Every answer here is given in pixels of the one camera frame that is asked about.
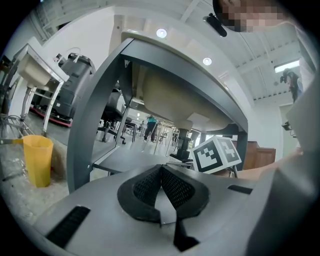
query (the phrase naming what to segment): black slot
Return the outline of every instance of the black slot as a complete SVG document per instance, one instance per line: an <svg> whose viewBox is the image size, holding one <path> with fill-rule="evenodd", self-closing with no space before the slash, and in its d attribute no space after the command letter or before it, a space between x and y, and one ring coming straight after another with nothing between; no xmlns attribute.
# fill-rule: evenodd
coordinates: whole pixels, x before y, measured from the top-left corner
<svg viewBox="0 0 320 256"><path fill-rule="evenodd" d="M76 206L69 214L46 236L55 245L64 248L75 234L81 223L89 214L90 209Z"/></svg>
<svg viewBox="0 0 320 256"><path fill-rule="evenodd" d="M229 190L237 191L239 193L250 195L252 192L252 188L244 187L244 186L238 186L238 185L230 185L228 187Z"/></svg>

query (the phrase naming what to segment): chair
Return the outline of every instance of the chair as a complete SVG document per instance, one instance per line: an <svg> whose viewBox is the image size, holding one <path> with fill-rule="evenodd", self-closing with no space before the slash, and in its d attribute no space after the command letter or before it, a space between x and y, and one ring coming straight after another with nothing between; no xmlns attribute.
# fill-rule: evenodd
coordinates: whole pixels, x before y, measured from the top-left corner
<svg viewBox="0 0 320 256"><path fill-rule="evenodd" d="M120 98L120 90L115 87L110 94L107 105L104 108L101 119L104 121L104 126L99 127L98 131L104 132L102 142L106 142L107 133L117 136L117 132L111 128L111 123L113 122L121 122L123 114L117 109L118 100ZM127 117L126 123L131 122L132 119ZM123 136L120 137L122 139L122 144L126 144L125 138Z"/></svg>

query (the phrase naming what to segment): black mesh cushion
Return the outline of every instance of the black mesh cushion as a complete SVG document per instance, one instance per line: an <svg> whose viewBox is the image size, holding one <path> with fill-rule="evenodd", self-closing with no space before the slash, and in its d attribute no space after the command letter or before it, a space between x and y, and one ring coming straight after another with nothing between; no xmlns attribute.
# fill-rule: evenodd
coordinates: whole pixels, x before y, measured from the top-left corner
<svg viewBox="0 0 320 256"><path fill-rule="evenodd" d="M161 182L166 196L175 209L195 194L193 186L164 168L161 171Z"/></svg>
<svg viewBox="0 0 320 256"><path fill-rule="evenodd" d="M180 220L199 215L209 202L204 184L167 165L161 169L161 185Z"/></svg>
<svg viewBox="0 0 320 256"><path fill-rule="evenodd" d="M161 223L160 211L155 209L161 187L161 165L125 181L117 191L122 209L139 221Z"/></svg>
<svg viewBox="0 0 320 256"><path fill-rule="evenodd" d="M161 186L161 172L156 170L133 186L134 195L149 206L155 206L158 191Z"/></svg>

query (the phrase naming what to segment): desk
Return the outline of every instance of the desk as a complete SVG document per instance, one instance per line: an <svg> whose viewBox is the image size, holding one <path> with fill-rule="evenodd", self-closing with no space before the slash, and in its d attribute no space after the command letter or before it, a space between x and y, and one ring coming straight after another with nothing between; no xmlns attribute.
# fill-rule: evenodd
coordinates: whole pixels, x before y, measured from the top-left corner
<svg viewBox="0 0 320 256"><path fill-rule="evenodd" d="M117 174L136 168L164 165L170 161L169 156L142 153L119 147L100 164L94 164L93 167Z"/></svg>

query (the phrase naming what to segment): yellow plastic cup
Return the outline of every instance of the yellow plastic cup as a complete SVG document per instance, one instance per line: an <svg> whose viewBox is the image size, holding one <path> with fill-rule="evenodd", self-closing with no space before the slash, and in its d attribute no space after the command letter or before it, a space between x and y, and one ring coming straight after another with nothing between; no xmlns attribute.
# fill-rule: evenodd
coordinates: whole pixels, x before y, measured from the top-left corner
<svg viewBox="0 0 320 256"><path fill-rule="evenodd" d="M54 144L40 135L23 137L23 151L30 182L37 188L50 185L51 157Z"/></svg>

